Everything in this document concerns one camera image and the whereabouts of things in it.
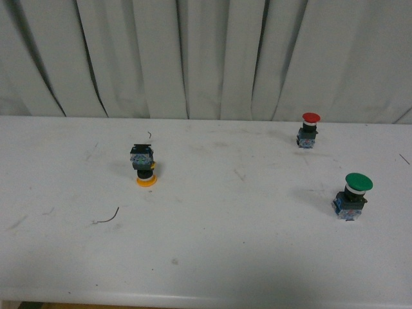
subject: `red button cap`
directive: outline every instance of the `red button cap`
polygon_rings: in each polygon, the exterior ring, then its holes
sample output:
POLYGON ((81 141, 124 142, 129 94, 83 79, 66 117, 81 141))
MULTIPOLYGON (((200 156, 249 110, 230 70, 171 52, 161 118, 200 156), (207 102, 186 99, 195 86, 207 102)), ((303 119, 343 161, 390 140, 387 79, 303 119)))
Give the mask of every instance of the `red button cap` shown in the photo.
POLYGON ((309 122, 310 124, 315 124, 320 121, 321 117, 315 113, 305 113, 303 114, 303 120, 309 122))

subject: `green button cap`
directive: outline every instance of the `green button cap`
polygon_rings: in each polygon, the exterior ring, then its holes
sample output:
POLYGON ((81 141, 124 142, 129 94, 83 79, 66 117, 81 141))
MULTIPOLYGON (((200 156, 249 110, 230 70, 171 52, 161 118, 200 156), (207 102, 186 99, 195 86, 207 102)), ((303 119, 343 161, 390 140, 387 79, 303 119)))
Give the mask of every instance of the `green button cap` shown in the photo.
POLYGON ((373 187, 372 181, 363 174, 350 173, 345 179, 348 185, 356 191, 368 191, 373 187))

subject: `yellow button base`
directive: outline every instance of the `yellow button base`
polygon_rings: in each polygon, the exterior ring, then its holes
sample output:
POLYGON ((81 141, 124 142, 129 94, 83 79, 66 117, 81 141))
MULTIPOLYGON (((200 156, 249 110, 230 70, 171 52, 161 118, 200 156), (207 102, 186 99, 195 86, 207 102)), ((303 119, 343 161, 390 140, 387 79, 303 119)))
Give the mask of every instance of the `yellow button base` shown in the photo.
POLYGON ((150 187, 151 185, 154 185, 157 182, 157 177, 156 175, 153 175, 153 178, 147 181, 137 178, 136 182, 141 187, 150 187))

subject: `white curtain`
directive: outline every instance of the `white curtain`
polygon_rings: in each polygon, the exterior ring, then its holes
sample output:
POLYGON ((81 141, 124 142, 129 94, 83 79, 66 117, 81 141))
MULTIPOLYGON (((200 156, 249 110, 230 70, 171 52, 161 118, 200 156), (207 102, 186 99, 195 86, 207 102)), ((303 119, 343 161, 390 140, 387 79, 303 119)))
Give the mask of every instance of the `white curtain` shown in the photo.
POLYGON ((0 115, 412 124, 410 0, 0 0, 0 115))

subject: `table surface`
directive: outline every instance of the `table surface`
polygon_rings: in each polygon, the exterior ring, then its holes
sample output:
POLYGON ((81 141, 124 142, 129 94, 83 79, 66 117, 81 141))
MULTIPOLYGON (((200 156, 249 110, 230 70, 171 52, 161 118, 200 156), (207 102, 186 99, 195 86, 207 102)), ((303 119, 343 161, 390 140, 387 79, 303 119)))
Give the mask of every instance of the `table surface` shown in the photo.
POLYGON ((320 122, 313 149, 300 127, 0 117, 0 299, 412 308, 412 126, 320 122), (346 222, 331 202, 352 172, 374 187, 346 222))

